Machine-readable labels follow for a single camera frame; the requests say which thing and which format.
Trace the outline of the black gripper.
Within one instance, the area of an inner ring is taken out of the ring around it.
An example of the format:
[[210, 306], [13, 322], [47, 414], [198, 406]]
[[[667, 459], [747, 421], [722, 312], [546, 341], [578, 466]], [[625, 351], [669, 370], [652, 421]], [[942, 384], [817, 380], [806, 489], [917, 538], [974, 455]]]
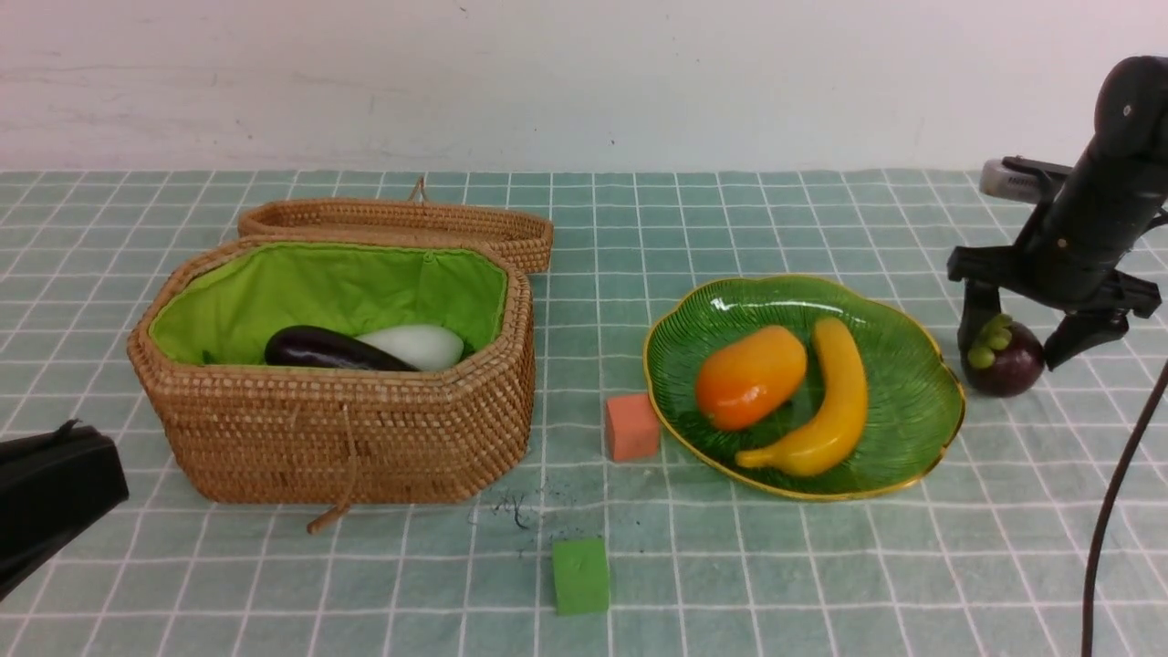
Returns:
[[1068, 312], [1047, 337], [1047, 369], [1122, 340], [1128, 312], [1150, 316], [1156, 284], [1119, 262], [1143, 233], [1164, 224], [1164, 162], [1084, 155], [1051, 203], [1033, 205], [1010, 245], [957, 245], [951, 281], [964, 281], [958, 348], [968, 353], [1002, 313], [997, 288]]

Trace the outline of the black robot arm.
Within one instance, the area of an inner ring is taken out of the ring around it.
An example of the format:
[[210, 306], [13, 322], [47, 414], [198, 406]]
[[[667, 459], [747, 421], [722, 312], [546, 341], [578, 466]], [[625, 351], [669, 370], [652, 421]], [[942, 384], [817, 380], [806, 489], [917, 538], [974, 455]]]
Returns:
[[1044, 345], [1055, 369], [1085, 350], [1126, 336], [1128, 316], [1161, 305], [1150, 281], [1122, 274], [1121, 260], [1164, 224], [1167, 63], [1122, 58], [1094, 104], [1094, 133], [1068, 167], [1013, 155], [982, 166], [980, 191], [1031, 205], [1010, 245], [958, 245], [947, 274], [965, 286], [959, 348], [972, 366], [992, 364], [992, 321], [1002, 290], [1062, 311]]

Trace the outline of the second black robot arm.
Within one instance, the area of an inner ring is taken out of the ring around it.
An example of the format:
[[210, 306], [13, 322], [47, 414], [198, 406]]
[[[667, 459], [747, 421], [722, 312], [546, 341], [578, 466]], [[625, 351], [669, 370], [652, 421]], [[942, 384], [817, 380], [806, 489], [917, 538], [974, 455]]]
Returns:
[[111, 437], [71, 419], [1, 443], [1, 596], [128, 500]]

